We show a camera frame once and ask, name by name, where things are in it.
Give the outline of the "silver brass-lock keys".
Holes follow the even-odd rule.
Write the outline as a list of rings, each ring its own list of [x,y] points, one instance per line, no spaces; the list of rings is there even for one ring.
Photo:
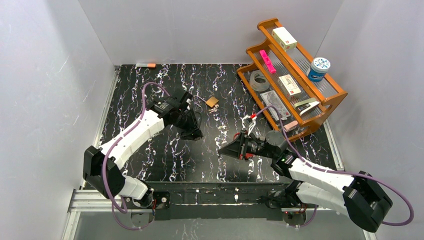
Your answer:
[[[215,113],[218,111],[219,105],[215,104],[210,110],[209,113]]]

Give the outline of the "brass padlock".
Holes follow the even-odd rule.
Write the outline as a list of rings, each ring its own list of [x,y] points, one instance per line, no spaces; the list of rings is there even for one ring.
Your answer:
[[[204,99],[199,95],[195,95],[198,99],[203,101],[207,106],[210,108],[218,108],[219,107],[219,100],[215,98],[214,96],[211,96],[209,99]]]

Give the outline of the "black cable padlock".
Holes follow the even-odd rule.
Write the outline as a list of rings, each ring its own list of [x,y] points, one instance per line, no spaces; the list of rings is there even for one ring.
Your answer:
[[[194,112],[194,117],[195,117],[195,132],[201,134],[202,130],[201,130],[201,124],[202,124],[202,114],[200,112]]]

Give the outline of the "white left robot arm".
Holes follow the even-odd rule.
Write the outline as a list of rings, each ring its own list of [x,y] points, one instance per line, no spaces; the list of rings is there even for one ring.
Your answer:
[[[203,133],[192,109],[192,98],[184,93],[154,100],[143,116],[122,133],[100,147],[89,146],[83,157],[83,179],[107,199],[122,196],[149,208],[154,201],[153,188],[143,180],[124,175],[121,169],[148,139],[167,126],[175,127],[182,140],[200,140]]]

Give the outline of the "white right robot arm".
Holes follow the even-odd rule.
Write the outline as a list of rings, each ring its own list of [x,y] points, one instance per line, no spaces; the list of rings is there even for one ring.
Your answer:
[[[265,137],[255,137],[243,130],[218,150],[220,155],[246,159],[248,154],[270,158],[272,169],[292,183],[284,190],[289,203],[319,205],[350,218],[361,229],[375,233],[393,206],[393,201],[372,181],[371,175],[336,174],[298,156],[280,131],[271,130]]]

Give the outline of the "small pink white eraser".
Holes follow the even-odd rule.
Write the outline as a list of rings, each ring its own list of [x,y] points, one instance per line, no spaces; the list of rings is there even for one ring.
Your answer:
[[[285,124],[283,126],[283,129],[286,133],[288,133],[288,132],[295,130],[298,127],[298,125],[299,125],[298,121],[294,120],[294,121],[291,121],[291,122]]]

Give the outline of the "packaged blister card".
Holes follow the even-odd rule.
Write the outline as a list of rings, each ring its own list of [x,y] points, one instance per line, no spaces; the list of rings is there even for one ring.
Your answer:
[[[269,90],[267,92],[263,92],[260,94],[260,97],[264,101],[266,106],[274,106],[277,110],[274,108],[270,108],[270,112],[272,117],[275,120],[279,120],[279,116],[281,116],[282,120],[287,120],[289,117],[291,117],[291,113],[287,110],[284,103],[281,101],[280,97],[277,95],[277,93],[274,90]]]

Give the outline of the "clear tape roll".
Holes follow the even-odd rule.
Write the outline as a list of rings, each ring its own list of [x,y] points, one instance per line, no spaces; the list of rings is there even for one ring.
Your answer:
[[[267,91],[270,87],[268,79],[260,70],[254,70],[251,72],[249,77],[249,85],[256,92]]]

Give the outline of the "orange wooden shelf rack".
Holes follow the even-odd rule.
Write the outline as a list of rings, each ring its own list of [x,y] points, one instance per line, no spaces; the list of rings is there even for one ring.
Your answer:
[[[275,91],[290,112],[291,117],[288,118],[288,121],[298,121],[298,127],[289,138],[290,141],[295,141],[316,132],[348,93],[329,74],[326,74],[320,82],[310,81],[306,72],[314,59],[313,56],[300,43],[297,44],[295,49],[284,51],[271,35],[273,29],[281,26],[282,24],[277,18],[258,23],[257,29],[263,33],[265,40],[246,49],[252,63],[240,67],[237,74],[259,108],[263,109],[266,104],[260,96],[261,92],[253,90],[249,84],[252,71],[259,70],[262,72],[270,83],[268,91]],[[268,71],[260,56],[260,50],[266,51],[277,71],[276,73],[271,74]],[[287,74],[294,78],[301,90],[301,95],[291,100],[286,98],[279,85],[279,77]],[[300,116],[294,109],[294,104],[309,98],[315,98],[320,102],[320,105]]]

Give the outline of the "white red staple box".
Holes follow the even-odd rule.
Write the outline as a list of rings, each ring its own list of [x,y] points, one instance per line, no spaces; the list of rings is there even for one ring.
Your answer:
[[[279,76],[278,84],[280,85],[281,91],[284,93],[288,100],[297,98],[302,93],[301,89],[297,85],[297,82],[290,74]]]

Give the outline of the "orange grey marker pen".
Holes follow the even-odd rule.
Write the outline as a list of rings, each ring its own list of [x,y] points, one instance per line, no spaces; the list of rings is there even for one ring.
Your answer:
[[[155,68],[157,65],[155,63],[136,63],[136,68]]]

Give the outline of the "pink highlighter marker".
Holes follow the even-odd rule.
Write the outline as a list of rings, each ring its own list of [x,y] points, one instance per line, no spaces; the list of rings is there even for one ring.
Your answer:
[[[259,51],[259,54],[260,54],[260,56],[261,56],[261,58],[262,58],[262,60],[263,60],[263,62],[265,64],[266,68],[268,69],[268,71],[271,74],[276,74],[277,73],[277,70],[273,66],[273,63],[272,63],[270,57],[268,56],[267,52],[262,49],[262,50]]]

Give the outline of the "blue white round jar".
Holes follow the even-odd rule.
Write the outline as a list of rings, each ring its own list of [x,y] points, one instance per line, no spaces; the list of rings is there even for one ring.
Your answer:
[[[320,82],[327,74],[331,67],[331,63],[324,57],[316,57],[310,63],[306,72],[307,78],[312,82]]]

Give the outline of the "white box top shelf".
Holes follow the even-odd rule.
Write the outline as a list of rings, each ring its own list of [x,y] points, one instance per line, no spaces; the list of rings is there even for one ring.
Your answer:
[[[285,52],[297,47],[298,41],[285,27],[274,28],[271,32],[271,36]]]

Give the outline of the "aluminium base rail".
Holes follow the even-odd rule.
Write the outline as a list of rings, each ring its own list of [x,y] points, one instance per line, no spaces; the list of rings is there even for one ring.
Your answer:
[[[93,189],[75,190],[68,208],[65,240],[374,240],[376,235],[355,226],[346,216],[328,208],[308,206],[301,228],[284,222],[288,208],[268,208],[258,203],[278,183],[155,182],[159,206],[154,221],[150,209],[111,212],[111,201]]]

